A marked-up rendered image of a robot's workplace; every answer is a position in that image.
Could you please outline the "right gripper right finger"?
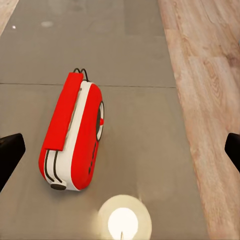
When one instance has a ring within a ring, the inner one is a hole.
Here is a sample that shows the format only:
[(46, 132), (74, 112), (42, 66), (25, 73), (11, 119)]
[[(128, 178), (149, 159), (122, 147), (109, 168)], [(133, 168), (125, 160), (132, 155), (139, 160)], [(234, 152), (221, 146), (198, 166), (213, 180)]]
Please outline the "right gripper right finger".
[(224, 150), (240, 172), (240, 134), (229, 133)]

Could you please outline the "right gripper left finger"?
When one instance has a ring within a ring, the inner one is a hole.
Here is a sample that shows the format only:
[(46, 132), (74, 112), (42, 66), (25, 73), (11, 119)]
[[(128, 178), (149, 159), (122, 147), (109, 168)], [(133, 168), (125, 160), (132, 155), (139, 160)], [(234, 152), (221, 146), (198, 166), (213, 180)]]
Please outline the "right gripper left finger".
[(0, 138), (0, 192), (26, 152), (21, 133)]

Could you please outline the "radio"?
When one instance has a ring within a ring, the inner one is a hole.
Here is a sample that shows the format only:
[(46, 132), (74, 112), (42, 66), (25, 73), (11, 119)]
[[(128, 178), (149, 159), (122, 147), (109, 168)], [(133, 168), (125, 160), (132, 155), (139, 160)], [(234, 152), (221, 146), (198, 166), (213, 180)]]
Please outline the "radio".
[(103, 125), (101, 90), (77, 67), (68, 74), (39, 155), (51, 188), (81, 191), (90, 184)]

